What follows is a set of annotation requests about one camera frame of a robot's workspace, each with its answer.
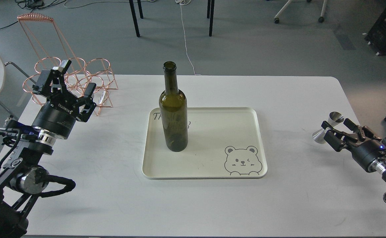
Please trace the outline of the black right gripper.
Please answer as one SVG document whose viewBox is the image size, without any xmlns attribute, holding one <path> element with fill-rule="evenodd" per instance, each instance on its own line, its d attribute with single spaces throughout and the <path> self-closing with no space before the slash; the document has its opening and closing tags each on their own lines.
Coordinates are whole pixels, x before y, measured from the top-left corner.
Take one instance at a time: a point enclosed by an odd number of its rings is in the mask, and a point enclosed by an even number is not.
<svg viewBox="0 0 386 238">
<path fill-rule="evenodd" d="M 348 151 L 364 171 L 374 172 L 375 169 L 372 168 L 372 163 L 386 155 L 386 146 L 374 139 L 375 134 L 369 127 L 357 125 L 349 118 L 346 118 L 343 124 L 354 134 L 347 134 L 331 128 L 326 132 L 324 140 L 337 152 L 347 148 L 349 140 L 351 142 L 362 142 L 357 146 L 350 145 Z"/>
</svg>

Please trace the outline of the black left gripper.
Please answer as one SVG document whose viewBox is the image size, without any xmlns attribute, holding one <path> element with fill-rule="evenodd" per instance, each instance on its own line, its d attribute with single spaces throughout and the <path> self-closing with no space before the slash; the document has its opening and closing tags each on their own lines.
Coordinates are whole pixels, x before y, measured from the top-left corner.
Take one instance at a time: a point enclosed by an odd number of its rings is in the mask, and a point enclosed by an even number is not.
<svg viewBox="0 0 386 238">
<path fill-rule="evenodd" d="M 46 98 L 46 103 L 38 112 L 32 127 L 44 130 L 59 139 L 67 139 L 76 121 L 87 122 L 97 104 L 93 101 L 96 83 L 88 83 L 84 96 L 77 98 L 68 90 L 64 75 L 71 60 L 63 60 L 59 66 L 44 69 L 40 73 L 32 93 Z"/>
</svg>

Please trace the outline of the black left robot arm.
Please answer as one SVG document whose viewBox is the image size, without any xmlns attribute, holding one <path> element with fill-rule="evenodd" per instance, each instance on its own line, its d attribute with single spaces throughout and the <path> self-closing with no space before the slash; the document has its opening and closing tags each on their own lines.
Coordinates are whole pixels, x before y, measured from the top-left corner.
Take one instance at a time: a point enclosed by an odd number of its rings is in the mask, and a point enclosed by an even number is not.
<svg viewBox="0 0 386 238">
<path fill-rule="evenodd" d="M 65 73 L 71 60 L 42 70 L 33 94 L 46 98 L 31 126 L 10 116 L 0 129 L 10 150 L 0 160 L 0 238 L 20 238 L 28 228 L 28 214 L 38 198 L 72 191 L 75 182 L 49 174 L 40 166 L 43 155 L 51 155 L 57 139 L 67 139 L 76 121 L 87 122 L 96 108 L 95 83 L 89 83 L 82 97 L 67 90 Z"/>
</svg>

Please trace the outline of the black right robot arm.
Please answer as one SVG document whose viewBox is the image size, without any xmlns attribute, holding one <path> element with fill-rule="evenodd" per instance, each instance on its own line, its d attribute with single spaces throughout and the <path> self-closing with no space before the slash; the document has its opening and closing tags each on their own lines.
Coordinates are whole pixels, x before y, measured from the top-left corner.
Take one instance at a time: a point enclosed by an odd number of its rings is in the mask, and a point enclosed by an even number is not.
<svg viewBox="0 0 386 238">
<path fill-rule="evenodd" d="M 369 127 L 357 125 L 349 118 L 343 124 L 352 131 L 351 134 L 338 131 L 328 121 L 323 121 L 325 142 L 337 152 L 348 150 L 362 169 L 368 173 L 378 172 L 386 182 L 386 137 L 380 138 Z M 386 192 L 383 201 L 386 203 Z"/>
</svg>

